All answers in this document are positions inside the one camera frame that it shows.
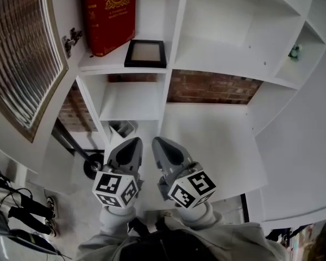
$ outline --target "empty picture frame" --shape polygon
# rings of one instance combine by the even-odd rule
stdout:
[[[165,58],[164,42],[150,40],[131,40],[125,67],[158,67],[165,69],[167,61]]]

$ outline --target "white wall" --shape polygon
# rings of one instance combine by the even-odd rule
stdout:
[[[326,216],[326,52],[301,90],[257,135],[268,177],[265,220]]]

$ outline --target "red book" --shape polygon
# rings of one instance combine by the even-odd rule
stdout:
[[[105,56],[135,36],[135,0],[85,0],[88,42]]]

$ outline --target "black pants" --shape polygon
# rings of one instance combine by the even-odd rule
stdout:
[[[44,234],[50,234],[51,229],[46,226],[41,221],[37,220],[31,214],[39,215],[47,219],[51,219],[53,217],[52,210],[48,209],[44,205],[30,199],[29,197],[22,195],[22,208],[11,207],[9,210],[9,218],[16,218],[22,221],[25,225],[30,228]]]

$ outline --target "black picture frame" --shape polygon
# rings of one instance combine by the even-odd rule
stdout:
[[[134,45],[137,43],[142,44],[158,44],[159,45],[159,61],[145,61],[145,60],[132,60]],[[129,43],[126,59],[124,60],[124,67],[157,67],[165,69],[167,67],[167,60],[165,58],[165,49],[163,41],[152,40],[131,40]]]

